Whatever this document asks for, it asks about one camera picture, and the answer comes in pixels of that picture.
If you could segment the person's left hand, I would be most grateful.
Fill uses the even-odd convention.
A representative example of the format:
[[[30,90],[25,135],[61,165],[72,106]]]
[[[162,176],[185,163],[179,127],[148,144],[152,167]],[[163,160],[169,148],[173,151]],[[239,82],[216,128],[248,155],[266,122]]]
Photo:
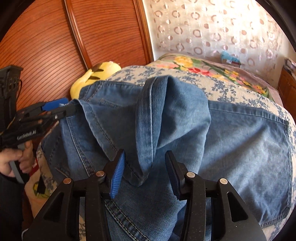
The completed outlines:
[[[4,149],[1,151],[1,174],[15,177],[15,173],[10,167],[10,162],[12,161],[18,161],[20,170],[23,173],[29,174],[35,162],[32,141],[25,142],[25,149],[23,151],[20,149]]]

